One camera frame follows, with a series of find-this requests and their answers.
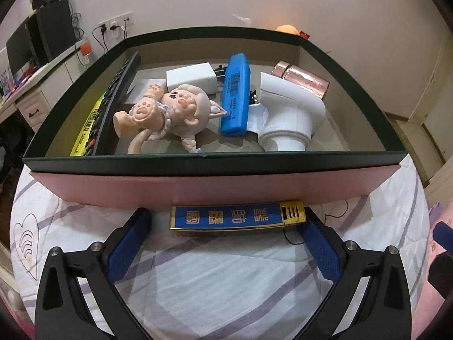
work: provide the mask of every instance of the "power outlet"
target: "power outlet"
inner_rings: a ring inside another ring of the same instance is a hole
[[[126,27],[129,27],[134,24],[134,16],[133,16],[132,12],[127,12],[126,14],[114,16],[113,18],[110,18],[109,20],[100,22],[99,25],[101,26],[101,25],[105,24],[107,27],[107,32],[114,33],[115,31],[111,31],[109,29],[113,25],[113,22],[116,22],[116,24],[119,26],[122,26],[125,23]]]

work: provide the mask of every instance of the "heart drawing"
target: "heart drawing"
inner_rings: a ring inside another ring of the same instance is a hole
[[[22,223],[16,223],[14,226],[14,241],[20,261],[33,279],[38,281],[38,265],[36,261],[38,259],[39,229],[35,215],[29,213]]]

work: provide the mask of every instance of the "blue gripper pad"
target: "blue gripper pad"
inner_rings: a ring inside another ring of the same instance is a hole
[[[453,252],[453,229],[444,222],[436,224],[433,230],[433,239],[447,252]]]
[[[316,261],[322,276],[336,284],[341,276],[341,266],[335,250],[313,221],[307,220],[305,224],[301,224],[298,227],[298,230]]]
[[[151,216],[148,212],[143,212],[109,256],[107,277],[111,283],[121,280],[126,275],[150,231]]]

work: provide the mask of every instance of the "blue and gold box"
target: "blue and gold box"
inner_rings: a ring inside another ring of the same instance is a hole
[[[283,228],[305,222],[300,201],[235,206],[174,206],[170,229],[178,231],[243,231]]]

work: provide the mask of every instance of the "toy figurine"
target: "toy figurine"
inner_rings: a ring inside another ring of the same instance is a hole
[[[227,112],[211,101],[203,89],[182,84],[171,93],[164,93],[161,86],[148,86],[145,94],[129,113],[120,111],[113,116],[113,125],[119,138],[128,138],[139,131],[131,141],[128,154],[141,153],[145,141],[161,139],[168,132],[181,138],[189,153],[198,153],[195,135],[201,132],[210,119]]]

